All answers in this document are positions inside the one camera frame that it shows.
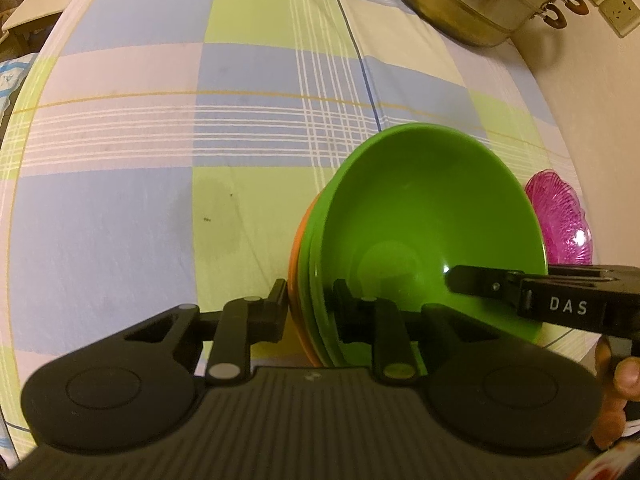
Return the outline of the person's right hand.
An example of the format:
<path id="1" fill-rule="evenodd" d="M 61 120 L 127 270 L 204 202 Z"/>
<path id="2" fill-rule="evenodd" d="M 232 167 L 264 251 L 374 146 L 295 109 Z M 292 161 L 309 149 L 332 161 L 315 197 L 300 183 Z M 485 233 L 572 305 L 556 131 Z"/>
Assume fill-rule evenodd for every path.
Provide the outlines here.
<path id="1" fill-rule="evenodd" d="M 594 366 L 604 398 L 592 440 L 599 450 L 606 450 L 623 437 L 626 404 L 639 401 L 639 359 L 630 356 L 613 366 L 610 342 L 602 336 L 594 350 Z"/>

